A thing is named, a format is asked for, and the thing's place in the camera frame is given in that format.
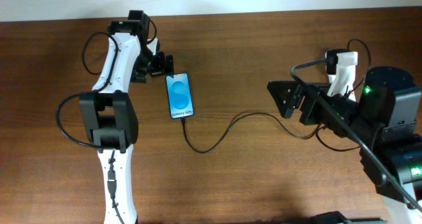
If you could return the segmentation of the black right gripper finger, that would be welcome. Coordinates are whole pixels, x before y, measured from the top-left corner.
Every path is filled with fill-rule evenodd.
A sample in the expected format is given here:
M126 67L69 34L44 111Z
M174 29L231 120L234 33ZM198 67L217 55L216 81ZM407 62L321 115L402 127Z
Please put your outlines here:
M275 101L294 101L304 95L302 85L290 80L269 81L267 89Z
M300 106L302 96L293 92L276 93L274 100L280 112L285 119L290 119L293 112Z

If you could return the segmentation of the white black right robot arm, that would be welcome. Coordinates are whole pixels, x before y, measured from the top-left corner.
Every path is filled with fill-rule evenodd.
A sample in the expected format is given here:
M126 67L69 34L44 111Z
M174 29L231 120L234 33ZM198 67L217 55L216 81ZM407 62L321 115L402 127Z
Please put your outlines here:
M360 146L363 170L383 197L393 223L420 223L421 136L415 133L421 89L396 67L375 67L365 76L358 102L328 95L325 83L270 81L268 91L283 118L300 109L300 123L325 125Z

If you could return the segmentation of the blue Galaxy smartphone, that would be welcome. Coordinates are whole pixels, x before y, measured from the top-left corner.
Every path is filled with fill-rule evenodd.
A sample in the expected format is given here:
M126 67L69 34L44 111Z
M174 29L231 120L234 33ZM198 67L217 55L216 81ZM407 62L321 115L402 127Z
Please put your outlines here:
M187 73L166 76L167 96L172 119L181 119L195 114L189 76Z

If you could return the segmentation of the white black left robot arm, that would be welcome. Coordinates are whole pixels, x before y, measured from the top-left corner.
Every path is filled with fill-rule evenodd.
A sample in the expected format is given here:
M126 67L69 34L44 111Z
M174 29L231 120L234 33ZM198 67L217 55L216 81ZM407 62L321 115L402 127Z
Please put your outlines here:
M105 32L108 53L97 83L79 97L88 143L102 166L105 223L137 223L131 158L138 138L138 119L129 98L131 83L173 72L173 57L149 36L153 22L144 11L129 11Z

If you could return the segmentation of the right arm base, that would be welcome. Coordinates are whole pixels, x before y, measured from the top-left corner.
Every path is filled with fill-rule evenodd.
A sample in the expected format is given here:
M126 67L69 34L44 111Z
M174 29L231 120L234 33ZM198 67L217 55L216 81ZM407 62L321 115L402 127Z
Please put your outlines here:
M381 219L348 219L339 211L318 214L310 218L311 224L387 224Z

